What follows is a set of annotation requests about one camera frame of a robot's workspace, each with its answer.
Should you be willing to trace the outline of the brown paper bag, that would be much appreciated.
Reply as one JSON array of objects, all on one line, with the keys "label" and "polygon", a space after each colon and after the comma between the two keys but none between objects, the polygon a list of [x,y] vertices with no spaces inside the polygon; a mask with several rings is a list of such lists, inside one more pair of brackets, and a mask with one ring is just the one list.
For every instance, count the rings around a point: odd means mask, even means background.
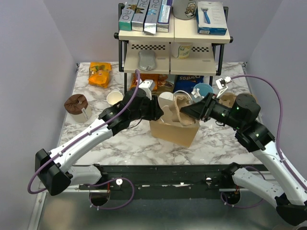
[{"label": "brown paper bag", "polygon": [[161,107],[164,115],[157,121],[150,121],[151,134],[155,138],[190,147],[200,127],[199,121],[180,112],[184,106],[193,104],[188,93],[173,93],[174,101]]}]

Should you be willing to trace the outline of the brown paper cups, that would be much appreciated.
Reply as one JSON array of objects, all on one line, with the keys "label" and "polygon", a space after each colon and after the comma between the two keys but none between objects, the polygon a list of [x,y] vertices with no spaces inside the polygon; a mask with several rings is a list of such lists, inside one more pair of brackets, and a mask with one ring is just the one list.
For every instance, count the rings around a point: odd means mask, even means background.
[{"label": "brown paper cups", "polygon": [[114,90],[111,91],[107,97],[106,101],[109,105],[115,105],[123,99],[123,94],[120,91]]}]

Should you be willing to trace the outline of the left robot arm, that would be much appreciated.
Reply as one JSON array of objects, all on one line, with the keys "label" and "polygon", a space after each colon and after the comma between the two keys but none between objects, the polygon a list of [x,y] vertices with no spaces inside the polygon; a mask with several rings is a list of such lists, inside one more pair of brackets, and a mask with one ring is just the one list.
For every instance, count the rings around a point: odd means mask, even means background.
[{"label": "left robot arm", "polygon": [[147,96],[144,89],[132,89],[122,101],[106,108],[84,131],[63,145],[39,150],[35,155],[35,176],[50,195],[62,193],[70,185],[91,184],[95,189],[106,185],[98,165],[75,166],[87,152],[129,127],[134,120],[156,121],[162,115],[158,97]]}]

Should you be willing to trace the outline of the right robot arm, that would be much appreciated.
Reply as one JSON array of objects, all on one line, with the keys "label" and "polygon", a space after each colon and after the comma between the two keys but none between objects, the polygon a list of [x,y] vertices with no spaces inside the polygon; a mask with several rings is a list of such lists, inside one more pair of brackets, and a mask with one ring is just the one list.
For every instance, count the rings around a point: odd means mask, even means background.
[{"label": "right robot arm", "polygon": [[297,226],[306,221],[307,181],[278,149],[268,128],[256,120],[260,106],[253,96],[240,94],[233,106],[227,107],[209,93],[201,101],[182,107],[180,111],[197,120],[212,118],[233,128],[237,141],[258,158],[277,181],[277,184],[272,184],[233,162],[222,171],[222,186],[238,185],[248,189],[270,203],[290,225]]}]

